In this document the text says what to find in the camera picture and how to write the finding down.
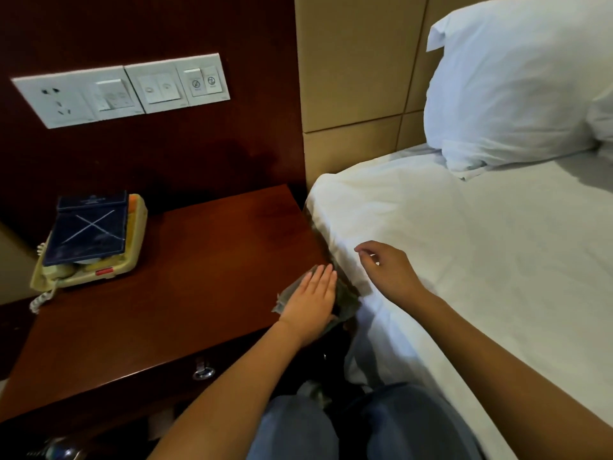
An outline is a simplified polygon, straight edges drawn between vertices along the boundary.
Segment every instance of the beige telephone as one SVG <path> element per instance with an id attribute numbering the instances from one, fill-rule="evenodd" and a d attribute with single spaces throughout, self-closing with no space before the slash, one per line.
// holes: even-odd
<path id="1" fill-rule="evenodd" d="M 49 244 L 48 238 L 47 242 L 38 247 L 39 258 L 30 281 L 30 287 L 43 294 L 30 303 L 30 310 L 38 313 L 41 305 L 53 298 L 58 287 L 76 286 L 98 279 L 109 279 L 133 270 L 139 258 L 146 223 L 145 201 L 138 194 L 130 194 L 127 208 L 126 247 L 123 253 L 102 259 L 95 258 L 77 263 L 43 266 L 43 259 Z"/>

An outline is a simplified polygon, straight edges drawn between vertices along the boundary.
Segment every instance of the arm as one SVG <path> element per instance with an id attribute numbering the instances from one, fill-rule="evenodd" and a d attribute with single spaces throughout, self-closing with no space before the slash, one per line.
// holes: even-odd
<path id="1" fill-rule="evenodd" d="M 613 428 L 425 289 L 402 250 L 368 241 L 356 252 L 379 291 L 430 334 L 520 460 L 613 458 Z"/>
<path id="2" fill-rule="evenodd" d="M 244 459 L 287 365 L 332 318 L 336 281 L 332 265 L 308 273 L 279 321 L 183 412 L 149 460 Z"/>

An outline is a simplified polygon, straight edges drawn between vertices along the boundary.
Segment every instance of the metal ring pull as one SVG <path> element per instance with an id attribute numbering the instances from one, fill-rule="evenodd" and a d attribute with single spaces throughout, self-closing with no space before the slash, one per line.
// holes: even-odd
<path id="1" fill-rule="evenodd" d="M 198 358 L 195 361 L 195 371 L 192 375 L 192 379 L 195 381 L 203 381 L 215 376 L 215 368 L 207 366 L 202 358 Z"/>

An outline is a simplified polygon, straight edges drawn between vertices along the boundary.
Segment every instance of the power socket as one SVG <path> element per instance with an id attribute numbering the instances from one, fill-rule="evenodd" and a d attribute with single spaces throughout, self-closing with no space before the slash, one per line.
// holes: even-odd
<path id="1" fill-rule="evenodd" d="M 13 84 L 49 129 L 97 121 L 80 89 L 66 76 L 19 77 Z"/>

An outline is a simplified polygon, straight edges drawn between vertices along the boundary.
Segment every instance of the person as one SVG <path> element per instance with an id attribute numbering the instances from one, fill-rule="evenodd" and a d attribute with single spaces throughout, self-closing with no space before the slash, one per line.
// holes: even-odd
<path id="1" fill-rule="evenodd" d="M 429 292 L 403 251 L 376 241 L 355 250 L 373 285 L 432 336 L 520 460 L 613 459 L 613 428 Z M 279 321 L 183 412 L 150 460 L 338 458 L 335 430 L 314 401 L 269 403 L 297 351 L 329 322 L 336 280 L 331 265 L 307 274 Z M 437 395 L 395 385 L 365 397 L 369 459 L 478 455 L 468 427 Z"/>

